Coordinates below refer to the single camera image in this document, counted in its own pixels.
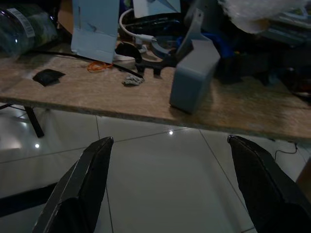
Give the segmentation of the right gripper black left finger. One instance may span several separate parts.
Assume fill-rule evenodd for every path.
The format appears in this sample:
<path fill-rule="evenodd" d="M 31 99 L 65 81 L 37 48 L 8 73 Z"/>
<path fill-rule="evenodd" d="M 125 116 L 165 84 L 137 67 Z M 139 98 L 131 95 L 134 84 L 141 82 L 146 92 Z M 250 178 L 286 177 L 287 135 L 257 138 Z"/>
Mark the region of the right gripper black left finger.
<path fill-rule="evenodd" d="M 91 143 L 56 184 L 34 233 L 94 232 L 104 198 L 114 140 Z"/>

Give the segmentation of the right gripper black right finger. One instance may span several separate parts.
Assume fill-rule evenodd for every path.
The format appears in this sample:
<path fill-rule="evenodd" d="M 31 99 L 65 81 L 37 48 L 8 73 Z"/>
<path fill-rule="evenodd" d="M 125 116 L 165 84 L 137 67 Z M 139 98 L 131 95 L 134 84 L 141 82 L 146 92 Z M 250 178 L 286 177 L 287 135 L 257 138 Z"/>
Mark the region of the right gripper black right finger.
<path fill-rule="evenodd" d="M 259 233 L 309 233 L 311 204 L 270 152 L 237 135 L 227 138 L 239 189 Z"/>

